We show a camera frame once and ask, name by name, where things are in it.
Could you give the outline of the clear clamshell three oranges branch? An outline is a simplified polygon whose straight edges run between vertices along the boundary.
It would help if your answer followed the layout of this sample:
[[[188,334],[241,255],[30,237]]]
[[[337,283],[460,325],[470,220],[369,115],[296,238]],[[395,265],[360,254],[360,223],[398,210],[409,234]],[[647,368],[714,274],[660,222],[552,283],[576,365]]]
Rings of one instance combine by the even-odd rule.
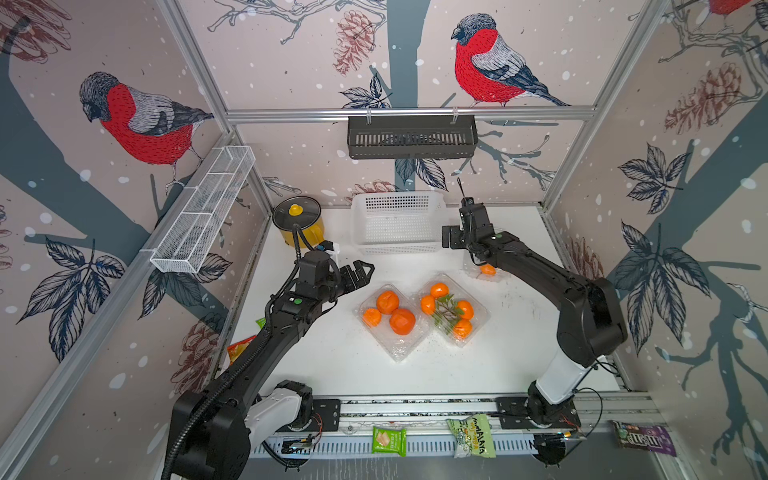
[[[479,260],[474,260],[469,252],[464,254],[463,272],[471,279],[485,282],[500,283],[506,281],[511,275],[490,264],[481,264]]]

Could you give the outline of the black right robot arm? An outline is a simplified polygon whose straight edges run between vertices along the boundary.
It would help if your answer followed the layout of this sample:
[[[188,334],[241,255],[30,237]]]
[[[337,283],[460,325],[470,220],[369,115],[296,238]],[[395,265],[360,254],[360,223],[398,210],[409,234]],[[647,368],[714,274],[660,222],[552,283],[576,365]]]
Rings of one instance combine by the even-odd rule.
[[[471,197],[461,200],[461,223],[442,228],[442,245],[465,250],[486,264],[518,277],[559,311],[559,350],[546,371],[528,388],[527,417],[547,427],[570,408],[578,386],[629,337],[614,285],[603,277],[588,279],[551,262],[517,236],[494,230],[486,207]]]

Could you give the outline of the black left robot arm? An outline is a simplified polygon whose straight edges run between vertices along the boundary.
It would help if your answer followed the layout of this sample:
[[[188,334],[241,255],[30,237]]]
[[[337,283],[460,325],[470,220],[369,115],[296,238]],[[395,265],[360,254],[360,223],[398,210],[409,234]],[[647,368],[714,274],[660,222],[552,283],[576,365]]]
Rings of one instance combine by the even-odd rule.
[[[246,350],[200,392],[174,404],[161,476],[237,479],[255,446],[278,429],[312,415],[311,390],[285,382],[265,397],[260,389],[282,358],[340,297],[367,286],[373,264],[340,267],[325,251],[298,256],[265,306],[265,326]]]

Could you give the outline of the clear clamshell oranges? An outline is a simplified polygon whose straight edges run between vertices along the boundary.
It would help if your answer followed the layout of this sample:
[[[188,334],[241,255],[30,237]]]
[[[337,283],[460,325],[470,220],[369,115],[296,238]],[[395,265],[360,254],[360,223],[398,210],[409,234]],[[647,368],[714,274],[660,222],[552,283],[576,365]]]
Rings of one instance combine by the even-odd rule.
[[[369,295],[356,315],[395,362],[404,361],[431,333],[421,309],[392,284],[384,284]]]

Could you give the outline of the clear clamshell four oranges branch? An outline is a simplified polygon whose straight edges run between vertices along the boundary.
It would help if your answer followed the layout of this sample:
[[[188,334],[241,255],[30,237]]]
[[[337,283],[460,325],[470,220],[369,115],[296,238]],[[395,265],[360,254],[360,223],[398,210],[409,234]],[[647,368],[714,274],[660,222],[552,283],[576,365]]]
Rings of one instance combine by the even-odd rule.
[[[452,277],[439,273],[414,294],[430,325],[458,347],[471,342],[489,322],[489,310]]]

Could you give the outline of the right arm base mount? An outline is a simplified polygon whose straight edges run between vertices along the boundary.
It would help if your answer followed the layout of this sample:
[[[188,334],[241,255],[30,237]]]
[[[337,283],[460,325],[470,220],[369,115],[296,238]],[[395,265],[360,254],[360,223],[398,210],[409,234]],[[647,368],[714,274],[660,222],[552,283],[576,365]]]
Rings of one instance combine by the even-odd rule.
[[[542,397],[502,396],[495,399],[496,413],[505,430],[556,429],[578,430],[581,421],[573,399],[557,405]]]

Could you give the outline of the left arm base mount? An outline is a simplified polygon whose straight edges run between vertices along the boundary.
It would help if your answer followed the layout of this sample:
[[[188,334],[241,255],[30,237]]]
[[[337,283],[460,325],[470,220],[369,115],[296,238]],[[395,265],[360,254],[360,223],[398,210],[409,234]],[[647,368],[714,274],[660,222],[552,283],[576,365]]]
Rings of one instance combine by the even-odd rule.
[[[306,418],[299,418],[293,424],[279,429],[280,433],[336,432],[341,419],[341,400],[337,398],[315,398],[311,412]]]

